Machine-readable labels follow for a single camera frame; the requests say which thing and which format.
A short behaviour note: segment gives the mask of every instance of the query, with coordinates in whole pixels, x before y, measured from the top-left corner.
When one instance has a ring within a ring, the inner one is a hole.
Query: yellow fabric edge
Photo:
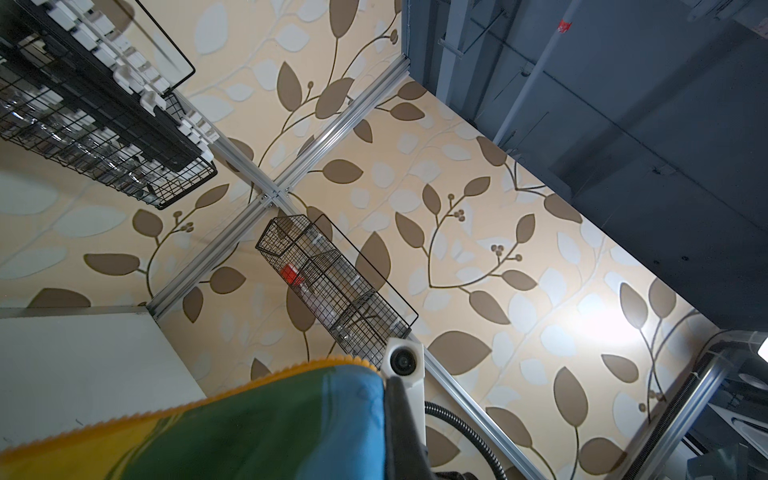
[[[42,440],[36,440],[32,443],[20,445],[12,449],[7,449],[3,452],[0,452],[0,463],[15,462],[23,459],[24,457],[40,455],[51,450],[60,449],[78,442],[87,441],[99,435],[108,435],[120,429],[137,425],[148,420],[157,420],[169,415],[180,414],[186,412],[187,410],[195,409],[199,406],[207,405],[208,403],[216,402],[218,400],[225,399],[226,397],[237,395],[238,393],[242,393],[250,389],[255,389],[260,386],[265,386],[269,383],[287,379],[301,373],[324,369],[330,366],[341,365],[357,365],[369,368],[375,373],[379,372],[379,370],[375,366],[371,365],[368,360],[360,359],[359,357],[353,358],[350,355],[331,356],[325,359],[304,362],[298,365],[287,367],[283,370],[280,370],[279,372],[263,376],[259,379],[252,380],[245,385],[231,389],[227,392],[220,393],[219,395],[198,400],[197,402],[173,407],[171,409],[158,410],[156,412],[137,413],[131,416],[120,417],[119,419],[107,420],[106,422],[87,425],[82,429],[61,433],[60,435],[55,435]]]

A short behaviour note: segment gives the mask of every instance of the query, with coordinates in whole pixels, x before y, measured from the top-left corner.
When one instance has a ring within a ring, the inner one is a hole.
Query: leaf pattern wallpaper
[[[138,7],[97,3],[124,15],[116,25],[166,78],[186,74]],[[273,176],[400,54],[394,0],[193,0],[148,8],[197,67],[180,90]],[[366,135],[362,126],[357,131]],[[213,180],[157,211],[0,141],[0,307],[148,302],[257,194],[239,171],[215,161]],[[337,162],[326,175],[353,182],[362,171],[350,165]],[[253,248],[268,220],[161,321],[208,395],[343,353]],[[382,245],[371,242],[367,251]]]
[[[134,10],[142,29],[129,29],[131,41],[181,78],[184,60]],[[197,68],[181,93],[273,178],[401,50],[395,0],[163,0],[150,10]]]
[[[137,6],[99,0],[98,7],[166,78],[186,74],[184,60]],[[195,0],[149,8],[197,67],[180,90],[275,175],[400,52],[394,1]],[[2,142],[2,306],[149,301],[258,193],[227,162],[216,162],[213,180],[158,212]],[[235,266],[220,266],[187,300],[190,315],[244,278]]]
[[[382,267],[414,334],[548,478],[614,471],[716,331],[413,81],[290,194]]]

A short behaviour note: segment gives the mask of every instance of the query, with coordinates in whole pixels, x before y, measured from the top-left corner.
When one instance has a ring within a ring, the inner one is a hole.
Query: red object
[[[571,25],[572,23],[563,22],[562,20],[560,20],[560,25],[558,25],[558,31],[560,33],[565,33],[566,31],[568,31]]]
[[[283,267],[280,271],[280,276],[283,280],[287,281],[289,285],[301,285],[304,281],[304,278],[299,276],[299,271],[296,270],[296,267],[290,263]]]

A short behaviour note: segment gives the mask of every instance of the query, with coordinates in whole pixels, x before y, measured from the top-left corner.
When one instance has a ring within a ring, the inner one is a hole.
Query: hanging wire basket
[[[0,8],[0,137],[158,209],[215,176],[179,130],[176,97],[147,111],[50,7]]]
[[[275,217],[256,248],[344,352],[381,366],[387,339],[406,338],[418,313],[355,247],[358,263],[370,266],[366,271],[370,272],[369,277],[375,277],[366,279],[329,240],[327,234],[332,236],[331,232],[349,242],[325,215],[315,222],[306,215]],[[398,300],[400,312],[370,280],[376,284],[384,280]]]

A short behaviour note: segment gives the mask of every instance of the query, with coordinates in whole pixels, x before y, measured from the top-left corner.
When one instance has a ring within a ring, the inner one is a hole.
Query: camera lens
[[[389,364],[392,370],[400,376],[407,376],[416,371],[416,357],[408,349],[395,350],[389,359]]]

